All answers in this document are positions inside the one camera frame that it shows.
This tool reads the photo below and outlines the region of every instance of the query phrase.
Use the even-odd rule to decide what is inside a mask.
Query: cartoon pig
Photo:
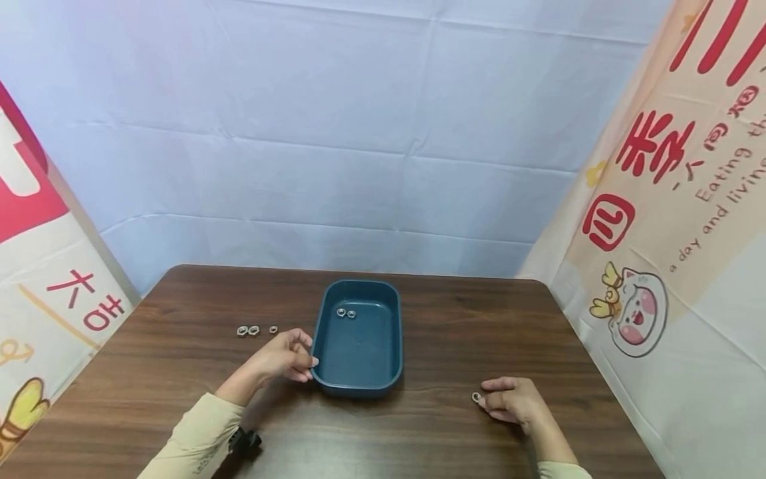
[[[667,321],[667,292],[654,274],[622,271],[621,313],[609,321],[612,340],[634,358],[649,354],[660,341]]]

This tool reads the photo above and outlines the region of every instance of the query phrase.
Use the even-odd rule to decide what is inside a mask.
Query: printed banner
[[[529,255],[667,477],[766,470],[766,3],[679,0]]]
[[[133,310],[0,85],[0,462]]]

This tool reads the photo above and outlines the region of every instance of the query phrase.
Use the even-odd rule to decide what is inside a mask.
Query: right hand
[[[319,360],[309,354],[311,336],[300,328],[277,334],[242,365],[241,370],[258,381],[259,386],[276,376],[297,382],[313,378],[310,368]]]
[[[494,419],[520,425],[527,435],[553,420],[531,379],[502,377],[484,381],[481,387],[490,393],[479,400],[479,406]]]

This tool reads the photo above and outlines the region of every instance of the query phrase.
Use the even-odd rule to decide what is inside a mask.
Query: beige sleeve
[[[229,454],[229,438],[239,427],[243,410],[205,394],[184,414],[139,479],[210,479]]]
[[[576,464],[541,461],[537,463],[540,479],[591,479],[588,472]]]

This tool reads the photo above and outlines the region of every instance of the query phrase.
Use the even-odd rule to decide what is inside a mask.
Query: wall
[[[188,262],[510,277],[668,4],[10,0],[0,78],[141,293]]]

